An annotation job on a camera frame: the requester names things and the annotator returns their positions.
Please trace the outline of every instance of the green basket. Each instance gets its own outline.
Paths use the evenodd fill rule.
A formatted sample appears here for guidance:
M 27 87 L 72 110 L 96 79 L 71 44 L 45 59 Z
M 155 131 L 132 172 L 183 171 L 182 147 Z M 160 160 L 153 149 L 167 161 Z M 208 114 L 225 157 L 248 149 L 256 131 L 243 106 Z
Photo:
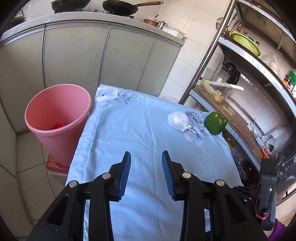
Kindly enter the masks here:
M 253 54 L 256 56 L 260 56 L 260 50 L 257 46 L 257 44 L 254 43 L 251 39 L 249 39 L 247 36 L 240 34 L 240 33 L 232 33 L 231 37 L 233 40 L 239 42 L 242 46 L 250 50 Z

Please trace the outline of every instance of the wok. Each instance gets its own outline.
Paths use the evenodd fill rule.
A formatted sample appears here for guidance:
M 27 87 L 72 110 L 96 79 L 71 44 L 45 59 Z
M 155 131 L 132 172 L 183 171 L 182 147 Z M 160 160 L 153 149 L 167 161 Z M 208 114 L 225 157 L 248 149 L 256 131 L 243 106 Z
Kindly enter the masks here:
M 55 0 L 52 2 L 52 10 L 54 13 L 73 11 L 86 7 L 89 2 L 90 0 Z
M 103 2 L 103 8 L 110 13 L 120 16 L 129 16 L 138 11 L 138 7 L 142 6 L 152 6 L 152 5 L 161 5 L 163 2 L 154 1 L 154 2 L 144 2 L 136 5 L 130 4 L 128 2 L 123 2 L 119 0 L 107 0 Z

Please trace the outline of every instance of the cabinet door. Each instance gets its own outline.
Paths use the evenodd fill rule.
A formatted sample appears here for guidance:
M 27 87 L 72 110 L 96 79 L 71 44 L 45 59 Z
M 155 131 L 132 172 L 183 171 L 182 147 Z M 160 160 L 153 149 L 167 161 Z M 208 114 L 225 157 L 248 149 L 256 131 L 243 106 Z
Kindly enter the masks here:
M 153 45 L 138 91 L 158 96 L 179 51 L 180 47 L 157 39 Z
M 137 90 L 154 38 L 121 29 L 110 29 L 100 84 Z
M 15 237 L 28 237 L 28 219 L 17 187 L 17 179 L 0 166 L 0 215 Z
M 69 26 L 46 30 L 44 45 L 45 86 L 76 84 L 94 98 L 99 86 L 108 27 Z
M 0 165 L 16 176 L 15 173 L 15 138 L 16 134 L 8 122 L 0 104 Z
M 0 96 L 14 130 L 27 128 L 24 115 L 30 100 L 44 89 L 43 29 L 0 48 Z

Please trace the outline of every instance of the pink strap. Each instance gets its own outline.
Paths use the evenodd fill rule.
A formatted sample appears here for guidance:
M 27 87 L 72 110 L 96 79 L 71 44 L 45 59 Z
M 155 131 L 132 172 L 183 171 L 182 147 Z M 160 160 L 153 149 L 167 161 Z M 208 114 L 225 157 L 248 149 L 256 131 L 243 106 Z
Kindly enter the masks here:
M 266 219 L 268 217 L 270 211 L 268 212 L 268 214 L 264 218 L 261 217 L 259 214 L 257 214 L 257 201 L 258 201 L 258 196 L 257 196 L 257 199 L 256 199 L 256 205 L 255 205 L 255 214 L 256 214 L 256 217 L 259 218 L 259 219 L 261 219 L 261 220 L 264 220 L 264 219 Z

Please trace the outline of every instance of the pan handle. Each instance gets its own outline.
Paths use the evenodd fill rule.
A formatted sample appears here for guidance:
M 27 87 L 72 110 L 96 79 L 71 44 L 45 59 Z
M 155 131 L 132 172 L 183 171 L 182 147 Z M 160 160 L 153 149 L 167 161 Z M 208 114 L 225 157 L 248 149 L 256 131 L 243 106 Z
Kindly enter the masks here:
M 143 6 L 152 6 L 152 5 L 161 5 L 161 4 L 163 4 L 163 2 L 155 1 L 155 2 L 143 2 L 143 3 L 136 4 L 134 6 L 143 7 Z

